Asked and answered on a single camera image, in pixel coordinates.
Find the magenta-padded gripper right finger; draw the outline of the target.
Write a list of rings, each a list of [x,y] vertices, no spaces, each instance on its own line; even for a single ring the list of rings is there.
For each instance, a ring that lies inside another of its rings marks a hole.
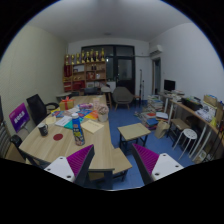
[[[183,169],[183,166],[167,153],[157,154],[135,143],[132,154],[145,185]]]

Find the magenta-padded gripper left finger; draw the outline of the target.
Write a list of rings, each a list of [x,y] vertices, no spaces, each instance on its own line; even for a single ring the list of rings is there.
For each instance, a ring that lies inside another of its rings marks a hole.
[[[94,145],[91,144],[68,157],[58,157],[45,168],[45,171],[79,186],[83,186],[94,154]]]

